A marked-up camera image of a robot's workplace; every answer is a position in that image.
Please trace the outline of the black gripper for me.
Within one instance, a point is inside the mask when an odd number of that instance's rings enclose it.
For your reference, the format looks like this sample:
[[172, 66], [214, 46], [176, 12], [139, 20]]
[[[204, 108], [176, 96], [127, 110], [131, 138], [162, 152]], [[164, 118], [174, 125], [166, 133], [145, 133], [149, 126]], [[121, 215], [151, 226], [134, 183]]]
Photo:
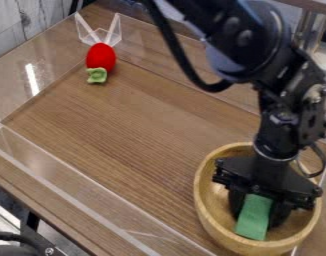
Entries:
[[289, 161], [278, 162], [257, 153], [250, 156], [218, 157], [213, 181], [229, 190], [230, 211], [240, 217], [246, 194], [266, 197], [273, 203], [269, 229], [280, 227], [297, 208], [312, 210], [322, 196], [320, 186], [298, 174]]

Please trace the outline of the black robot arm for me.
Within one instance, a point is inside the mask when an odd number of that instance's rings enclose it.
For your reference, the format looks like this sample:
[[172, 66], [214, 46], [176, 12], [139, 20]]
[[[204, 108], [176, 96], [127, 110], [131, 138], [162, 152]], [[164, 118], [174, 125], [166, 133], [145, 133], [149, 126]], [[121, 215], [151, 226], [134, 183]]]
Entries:
[[324, 194], [298, 156], [326, 137], [326, 78], [310, 55], [293, 43], [278, 9], [257, 0], [166, 0], [182, 14], [221, 77], [201, 79], [170, 22], [154, 0], [142, 0], [173, 56], [190, 81], [210, 93], [250, 83], [258, 92], [261, 124], [249, 156], [220, 157], [213, 181], [229, 190], [232, 214], [244, 214], [252, 195], [272, 201], [268, 226], [280, 226], [297, 209], [312, 210]]

